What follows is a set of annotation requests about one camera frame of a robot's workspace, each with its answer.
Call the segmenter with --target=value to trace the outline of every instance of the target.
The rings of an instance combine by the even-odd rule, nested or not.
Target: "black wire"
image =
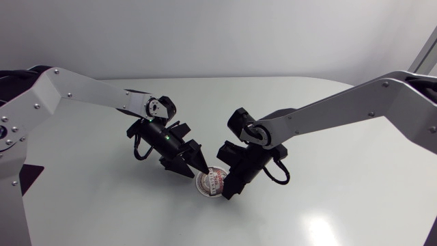
[[[147,157],[149,157],[150,153],[152,153],[152,150],[154,149],[154,147],[150,147],[150,149],[145,153],[145,155],[141,156],[138,153],[138,146],[139,143],[141,142],[141,136],[139,134],[135,134],[135,143],[134,143],[134,156],[137,160],[139,161],[144,161],[146,160]]]
[[[29,71],[29,70],[2,70],[0,71],[0,78],[6,77],[6,76],[15,76],[20,77],[23,79],[32,77],[34,75],[38,75],[38,72],[36,71]]]
[[[267,174],[267,176],[275,183],[280,185],[288,184],[288,182],[290,181],[290,173],[288,172],[287,168],[284,166],[284,164],[282,164],[281,161],[274,161],[274,162],[279,168],[281,168],[282,171],[284,171],[285,177],[287,177],[285,180],[277,180],[275,177],[272,176],[272,174],[270,174],[270,172],[267,170],[267,167],[263,167],[262,169]]]
[[[427,81],[424,79],[413,79],[408,81],[412,85],[417,85],[425,88],[430,88],[433,91],[437,92],[437,83],[432,81]]]
[[[243,126],[244,131],[251,137],[254,137],[256,139],[262,140],[262,136],[259,133],[254,133],[253,131],[251,131],[251,129],[249,129],[247,126]]]

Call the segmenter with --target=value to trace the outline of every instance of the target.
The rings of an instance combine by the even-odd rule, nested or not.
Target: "white tabletop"
[[[225,140],[242,146],[226,126],[239,107],[258,119],[350,87],[302,77],[108,82],[169,96],[172,122],[192,129],[184,139],[225,169],[216,154]],[[290,183],[261,172],[230,201],[165,171],[157,152],[137,161],[126,136],[135,120],[64,100],[30,134],[26,163],[46,168],[24,196],[34,245],[422,245],[437,215],[437,156],[385,118],[288,140]]]

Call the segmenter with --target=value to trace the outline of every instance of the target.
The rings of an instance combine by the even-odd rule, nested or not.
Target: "gray wall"
[[[436,9],[435,0],[2,0],[0,68],[357,84],[407,70]]]

